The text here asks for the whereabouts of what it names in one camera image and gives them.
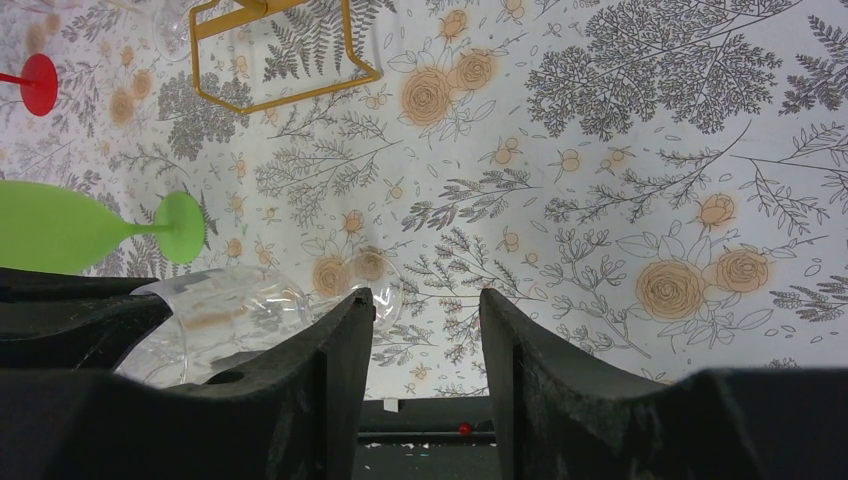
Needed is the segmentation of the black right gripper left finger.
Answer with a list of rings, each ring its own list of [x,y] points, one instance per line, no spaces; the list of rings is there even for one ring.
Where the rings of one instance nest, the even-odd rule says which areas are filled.
[[[202,384],[1,368],[5,479],[348,479],[375,308],[359,289]]]

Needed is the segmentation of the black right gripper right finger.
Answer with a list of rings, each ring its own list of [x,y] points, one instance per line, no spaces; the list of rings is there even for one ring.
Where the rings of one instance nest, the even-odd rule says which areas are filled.
[[[843,479],[847,373],[718,368],[672,385],[610,365],[480,294],[505,479]]]

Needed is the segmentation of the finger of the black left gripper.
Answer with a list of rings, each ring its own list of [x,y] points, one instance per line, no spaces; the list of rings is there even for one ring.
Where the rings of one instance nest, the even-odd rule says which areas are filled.
[[[1,368],[114,370],[171,317],[153,278],[1,270]]]

